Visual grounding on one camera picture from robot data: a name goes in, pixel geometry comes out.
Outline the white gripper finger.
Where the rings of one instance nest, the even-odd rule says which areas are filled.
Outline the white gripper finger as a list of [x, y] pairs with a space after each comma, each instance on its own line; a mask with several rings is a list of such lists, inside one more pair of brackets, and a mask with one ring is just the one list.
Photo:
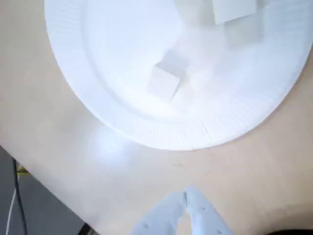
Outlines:
[[163, 198], [133, 228], [133, 235], [175, 235], [184, 214], [186, 193], [174, 192]]
[[231, 235], [224, 219], [209, 202], [206, 196], [195, 187], [184, 189], [185, 207], [191, 218], [194, 235]]

